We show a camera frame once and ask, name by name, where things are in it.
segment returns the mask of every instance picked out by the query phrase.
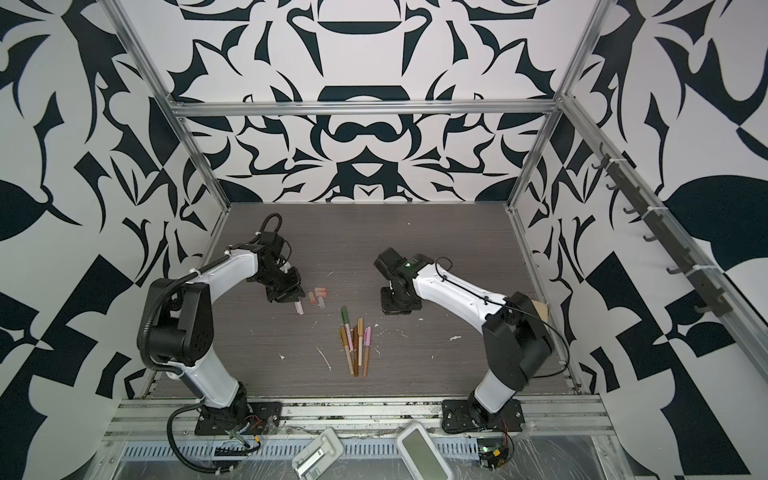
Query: paint speck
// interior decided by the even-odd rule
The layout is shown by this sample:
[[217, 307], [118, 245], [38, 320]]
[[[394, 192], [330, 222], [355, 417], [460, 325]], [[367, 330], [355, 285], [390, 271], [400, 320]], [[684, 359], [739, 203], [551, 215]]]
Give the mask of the paint speck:
[[[322, 350], [318, 349], [317, 347], [315, 347], [315, 348], [317, 349], [318, 352], [320, 352], [320, 355], [323, 355], [323, 351]], [[330, 372], [331, 371], [331, 364], [328, 363], [328, 359], [326, 358], [325, 355], [323, 355], [323, 360], [326, 361], [326, 365], [328, 366], [328, 371]]]

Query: black and white wallpaper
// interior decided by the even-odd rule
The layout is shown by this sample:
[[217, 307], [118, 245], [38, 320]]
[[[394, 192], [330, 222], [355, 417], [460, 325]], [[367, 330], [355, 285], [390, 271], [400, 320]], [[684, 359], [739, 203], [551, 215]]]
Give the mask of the black and white wallpaper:
[[768, 318], [768, 5], [620, 0], [574, 94]]
[[141, 385], [146, 289], [220, 209], [94, 0], [0, 1], [2, 477], [59, 479]]
[[235, 202], [507, 200], [543, 114], [191, 118]]
[[126, 0], [179, 101], [552, 98], [595, 0]]
[[[574, 91], [763, 316], [766, 20], [757, 1], [619, 0]], [[582, 388], [641, 478], [764, 478], [768, 385], [597, 162], [561, 121], [518, 205]]]
[[564, 118], [518, 204], [582, 390], [636, 475], [763, 478], [768, 384], [597, 162]]

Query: pink marker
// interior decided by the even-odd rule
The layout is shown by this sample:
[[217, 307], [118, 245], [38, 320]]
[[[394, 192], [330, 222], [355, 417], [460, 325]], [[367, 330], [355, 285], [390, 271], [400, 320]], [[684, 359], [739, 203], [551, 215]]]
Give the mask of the pink marker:
[[366, 361], [362, 366], [362, 376], [368, 376], [368, 358], [371, 355], [371, 327], [366, 328], [366, 339], [362, 341], [366, 348]]

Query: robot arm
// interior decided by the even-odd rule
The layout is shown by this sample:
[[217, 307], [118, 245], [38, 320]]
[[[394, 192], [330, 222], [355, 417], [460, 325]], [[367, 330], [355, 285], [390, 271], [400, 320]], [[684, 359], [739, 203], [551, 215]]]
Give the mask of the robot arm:
[[522, 293], [507, 297], [484, 290], [421, 254], [406, 259], [389, 248], [374, 264], [390, 284], [381, 289], [384, 313], [408, 314], [421, 309], [422, 299], [431, 300], [483, 335], [488, 371], [470, 396], [477, 410], [473, 418], [482, 428], [491, 428], [498, 417], [503, 419], [505, 404], [528, 384], [553, 350], [541, 319], [546, 306]]
[[212, 304], [242, 280], [266, 287], [270, 302], [296, 302], [304, 292], [296, 267], [281, 252], [286, 241], [275, 231], [261, 231], [248, 243], [230, 246], [224, 256], [180, 279], [155, 280], [144, 306], [137, 346], [147, 368], [181, 379], [209, 413], [226, 427], [245, 416], [245, 388], [222, 365], [213, 348]]

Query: wooden tabletop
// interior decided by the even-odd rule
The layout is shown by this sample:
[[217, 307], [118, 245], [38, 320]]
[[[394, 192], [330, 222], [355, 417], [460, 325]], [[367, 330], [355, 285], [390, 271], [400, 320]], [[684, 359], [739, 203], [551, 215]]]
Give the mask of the wooden tabletop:
[[[214, 348], [251, 396], [468, 395], [488, 364], [482, 336], [467, 322], [425, 301], [410, 315], [385, 316], [373, 266], [392, 247], [404, 257], [448, 257], [451, 273], [488, 290], [535, 297], [509, 218], [501, 204], [234, 204], [214, 256], [253, 238], [264, 217], [283, 216], [290, 263], [305, 291], [328, 289], [326, 308], [303, 299], [268, 303], [264, 287], [242, 282], [214, 304]], [[339, 338], [346, 305], [350, 322], [372, 326], [369, 376], [349, 374]], [[539, 374], [560, 368], [556, 354]], [[525, 393], [566, 393], [563, 376], [536, 379]], [[190, 397], [163, 376], [155, 398]]]

